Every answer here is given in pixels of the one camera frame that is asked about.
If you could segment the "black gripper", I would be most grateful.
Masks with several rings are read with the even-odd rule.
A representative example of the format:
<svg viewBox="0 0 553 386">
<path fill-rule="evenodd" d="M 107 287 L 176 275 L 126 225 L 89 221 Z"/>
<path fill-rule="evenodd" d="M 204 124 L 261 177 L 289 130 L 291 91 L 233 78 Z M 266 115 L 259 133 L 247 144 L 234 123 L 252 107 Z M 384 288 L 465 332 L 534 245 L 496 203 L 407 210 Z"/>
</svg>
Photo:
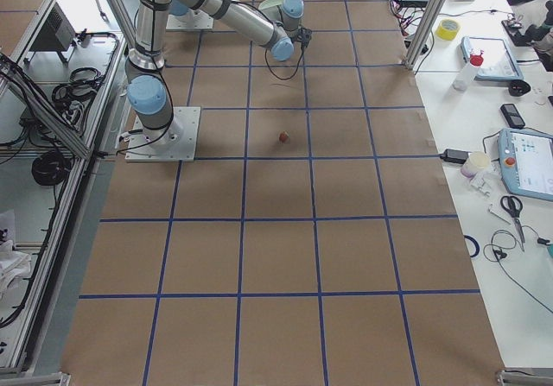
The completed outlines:
<svg viewBox="0 0 553 386">
<path fill-rule="evenodd" d="M 300 44 L 300 48 L 307 48 L 312 40 L 312 30 L 301 26 L 296 34 L 296 42 Z"/>
</svg>

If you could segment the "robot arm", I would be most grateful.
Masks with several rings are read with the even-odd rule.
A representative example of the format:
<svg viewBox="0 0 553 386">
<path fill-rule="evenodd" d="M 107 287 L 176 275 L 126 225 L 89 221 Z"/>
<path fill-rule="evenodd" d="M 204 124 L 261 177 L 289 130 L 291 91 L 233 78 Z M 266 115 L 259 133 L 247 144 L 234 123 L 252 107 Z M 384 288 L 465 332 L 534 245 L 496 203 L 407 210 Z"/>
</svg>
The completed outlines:
<svg viewBox="0 0 553 386">
<path fill-rule="evenodd" d="M 134 42 L 125 64 L 126 97 L 137 119 L 125 150 L 133 161 L 192 160 L 200 110 L 176 107 L 162 70 L 168 31 L 209 30 L 216 20 L 264 47 L 277 61 L 307 48 L 303 0 L 267 0 L 260 7 L 239 0 L 139 0 Z"/>
</svg>

